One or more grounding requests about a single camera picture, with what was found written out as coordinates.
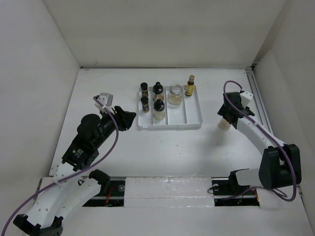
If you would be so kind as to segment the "cream yellow squeeze bottle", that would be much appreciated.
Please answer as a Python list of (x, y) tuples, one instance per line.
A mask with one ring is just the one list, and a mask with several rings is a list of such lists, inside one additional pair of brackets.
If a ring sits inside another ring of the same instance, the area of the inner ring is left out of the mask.
[(230, 127), (231, 127), (231, 124), (224, 118), (222, 118), (218, 124), (219, 128), (222, 129), (222, 130), (229, 130)]

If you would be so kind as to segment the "small dark spice shaker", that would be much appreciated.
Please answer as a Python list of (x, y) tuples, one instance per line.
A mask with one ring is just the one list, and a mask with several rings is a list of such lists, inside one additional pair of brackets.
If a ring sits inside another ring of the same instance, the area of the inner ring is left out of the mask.
[(142, 82), (140, 84), (140, 89), (141, 89), (141, 94), (142, 94), (142, 97), (148, 97), (148, 84), (145, 83), (145, 82)]
[(149, 98), (147, 96), (142, 96), (141, 99), (142, 111), (148, 113), (150, 110), (149, 107)]

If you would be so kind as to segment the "black-capped white sauce bottle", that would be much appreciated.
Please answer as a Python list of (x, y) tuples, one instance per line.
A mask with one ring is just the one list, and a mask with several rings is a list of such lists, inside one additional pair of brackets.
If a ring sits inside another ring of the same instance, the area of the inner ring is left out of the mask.
[(153, 104), (153, 117), (156, 120), (163, 120), (165, 118), (165, 103), (160, 99)]

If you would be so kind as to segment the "black-capped glass condiment bottle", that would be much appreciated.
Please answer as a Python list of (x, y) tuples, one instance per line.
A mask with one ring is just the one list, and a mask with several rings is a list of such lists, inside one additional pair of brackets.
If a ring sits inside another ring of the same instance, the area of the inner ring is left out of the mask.
[(152, 88), (153, 92), (153, 101), (156, 102), (157, 100), (164, 101), (164, 87), (160, 82), (156, 82)]

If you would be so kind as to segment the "small beige-capped bottle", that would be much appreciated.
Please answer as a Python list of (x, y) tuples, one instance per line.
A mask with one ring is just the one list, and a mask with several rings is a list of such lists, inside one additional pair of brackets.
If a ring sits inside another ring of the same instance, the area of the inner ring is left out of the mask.
[(186, 85), (186, 90), (185, 90), (186, 96), (192, 96), (193, 94), (194, 79), (195, 79), (194, 75), (189, 76), (189, 79)]

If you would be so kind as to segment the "wide glass jar metal rim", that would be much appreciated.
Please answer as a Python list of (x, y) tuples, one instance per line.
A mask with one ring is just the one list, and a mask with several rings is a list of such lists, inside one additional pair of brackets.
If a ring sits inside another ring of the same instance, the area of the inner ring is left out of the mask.
[(179, 84), (173, 84), (169, 88), (168, 102), (173, 105), (181, 104), (183, 100), (183, 87)]

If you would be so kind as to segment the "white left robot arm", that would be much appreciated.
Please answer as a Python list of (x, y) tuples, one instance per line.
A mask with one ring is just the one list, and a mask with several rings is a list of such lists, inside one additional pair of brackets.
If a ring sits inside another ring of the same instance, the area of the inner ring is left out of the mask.
[(112, 112), (85, 115), (53, 182), (39, 191), (40, 196), (27, 213), (15, 216), (13, 224), (29, 236), (61, 235), (67, 218), (91, 197), (109, 191), (111, 177), (101, 170), (92, 170), (98, 164), (98, 149), (112, 133), (130, 129), (135, 117), (135, 112), (119, 106)]

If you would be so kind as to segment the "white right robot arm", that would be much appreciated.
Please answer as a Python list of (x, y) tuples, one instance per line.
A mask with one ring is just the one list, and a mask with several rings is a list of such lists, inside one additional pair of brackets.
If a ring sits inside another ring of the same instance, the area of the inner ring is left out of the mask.
[(300, 184), (302, 180), (300, 149), (295, 144), (284, 143), (261, 126), (247, 106), (251, 99), (252, 94), (247, 91), (225, 93), (218, 115), (245, 135), (262, 154), (257, 171), (262, 187), (270, 190), (292, 186), (289, 164), (293, 167), (296, 183)]

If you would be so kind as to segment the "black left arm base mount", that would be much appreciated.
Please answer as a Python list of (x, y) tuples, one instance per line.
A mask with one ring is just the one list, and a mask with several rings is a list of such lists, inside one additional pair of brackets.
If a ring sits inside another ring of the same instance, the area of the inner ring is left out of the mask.
[(88, 200), (83, 207), (123, 207), (125, 195), (125, 177), (110, 177), (101, 170), (92, 171), (89, 176), (101, 180), (100, 192)]

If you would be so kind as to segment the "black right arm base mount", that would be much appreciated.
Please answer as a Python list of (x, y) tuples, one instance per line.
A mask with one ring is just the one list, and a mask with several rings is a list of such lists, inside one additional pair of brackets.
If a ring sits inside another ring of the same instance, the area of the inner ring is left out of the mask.
[(236, 173), (242, 170), (232, 171), (228, 177), (212, 179), (212, 186), (207, 193), (214, 196), (214, 205), (216, 207), (260, 206), (255, 189), (236, 197), (236, 195), (250, 188), (249, 185), (240, 185), (238, 183)]

